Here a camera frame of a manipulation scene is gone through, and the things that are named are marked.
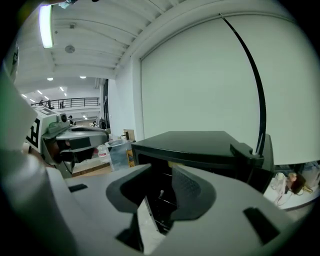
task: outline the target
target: railing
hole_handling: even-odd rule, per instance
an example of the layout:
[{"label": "railing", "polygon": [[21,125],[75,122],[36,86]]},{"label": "railing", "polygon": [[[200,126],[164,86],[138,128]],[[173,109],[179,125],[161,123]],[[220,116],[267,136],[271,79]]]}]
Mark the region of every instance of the railing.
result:
[{"label": "railing", "polygon": [[50,109],[66,109],[74,107],[99,106],[99,98],[61,98],[50,101],[42,101],[31,106],[44,106]]}]

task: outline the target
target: desk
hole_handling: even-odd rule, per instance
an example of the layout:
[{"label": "desk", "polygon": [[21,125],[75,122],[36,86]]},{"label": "desk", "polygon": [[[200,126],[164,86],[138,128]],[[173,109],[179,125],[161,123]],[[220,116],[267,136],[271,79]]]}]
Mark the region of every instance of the desk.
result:
[{"label": "desk", "polygon": [[[299,195],[293,194],[291,191],[288,191],[288,193],[285,194],[280,199],[278,207],[280,209],[283,209],[286,211],[292,211],[292,210],[301,208],[301,207],[305,206],[306,204],[314,201],[315,199],[317,199],[320,196],[319,186],[313,187],[312,190],[313,190],[312,193],[308,193],[307,191],[302,190],[299,192]],[[264,192],[263,196],[273,203],[276,200],[278,194],[269,185],[268,188],[266,189],[266,191]]]}]

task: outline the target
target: ceiling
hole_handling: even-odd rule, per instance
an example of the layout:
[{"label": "ceiling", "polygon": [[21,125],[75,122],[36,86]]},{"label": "ceiling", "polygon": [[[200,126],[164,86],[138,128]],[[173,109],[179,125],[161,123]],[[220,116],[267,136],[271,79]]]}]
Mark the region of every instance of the ceiling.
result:
[{"label": "ceiling", "polygon": [[[16,85],[47,77],[111,78],[133,41],[159,16],[184,0],[78,0],[66,9],[53,6],[53,48],[44,49],[39,8],[22,26]],[[72,45],[74,53],[65,47]]]}]

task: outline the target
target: ceiling light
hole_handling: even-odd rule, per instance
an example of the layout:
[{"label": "ceiling light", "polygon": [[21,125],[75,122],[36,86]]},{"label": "ceiling light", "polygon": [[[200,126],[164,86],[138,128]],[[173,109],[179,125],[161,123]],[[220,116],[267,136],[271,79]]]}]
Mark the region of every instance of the ceiling light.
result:
[{"label": "ceiling light", "polygon": [[51,31],[52,7],[44,5],[40,7],[39,24],[42,44],[44,48],[52,48],[54,46]]}]

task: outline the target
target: sticker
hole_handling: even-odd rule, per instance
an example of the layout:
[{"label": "sticker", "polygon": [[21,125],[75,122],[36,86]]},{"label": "sticker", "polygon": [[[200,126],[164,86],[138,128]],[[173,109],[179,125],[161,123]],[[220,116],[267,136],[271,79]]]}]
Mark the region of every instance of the sticker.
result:
[{"label": "sticker", "polygon": [[31,143],[33,148],[38,152],[40,152],[40,136],[40,120],[36,118],[26,136],[26,140]]}]

